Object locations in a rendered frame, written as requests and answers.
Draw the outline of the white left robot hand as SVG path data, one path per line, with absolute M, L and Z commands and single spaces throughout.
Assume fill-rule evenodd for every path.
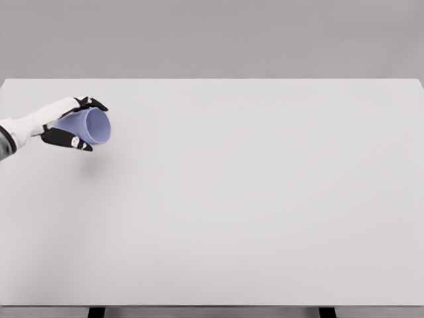
M 54 125 L 60 119 L 86 109 L 98 109 L 103 113 L 108 112 L 108 108 L 93 97 L 65 97 L 41 107 L 28 116 L 30 119 L 30 136 L 40 136 L 43 142 L 53 146 L 92 152 L 93 147 L 86 139 L 72 132 L 54 128 Z

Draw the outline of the lavender plastic cup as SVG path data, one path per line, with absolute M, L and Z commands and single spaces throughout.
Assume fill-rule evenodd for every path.
M 98 108 L 70 113 L 57 121 L 54 128 L 73 133 L 90 145 L 105 144 L 111 136 L 109 118 Z

